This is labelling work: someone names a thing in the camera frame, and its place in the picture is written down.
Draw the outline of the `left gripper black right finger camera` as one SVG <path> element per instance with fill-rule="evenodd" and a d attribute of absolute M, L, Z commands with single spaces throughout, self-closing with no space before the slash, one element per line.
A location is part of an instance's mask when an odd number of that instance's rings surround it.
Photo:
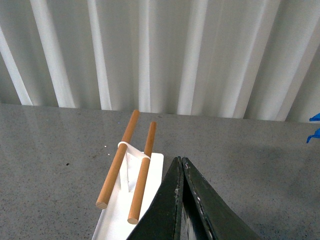
<path fill-rule="evenodd" d="M 218 195 L 187 158 L 184 173 L 183 212 L 189 240 L 259 240 L 256 234 Z"/>

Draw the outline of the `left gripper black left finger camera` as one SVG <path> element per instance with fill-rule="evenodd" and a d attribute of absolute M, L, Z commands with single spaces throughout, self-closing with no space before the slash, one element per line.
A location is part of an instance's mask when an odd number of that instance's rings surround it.
<path fill-rule="evenodd" d="M 129 240 L 179 240 L 183 207 L 182 158 L 175 157 L 156 195 Z"/>

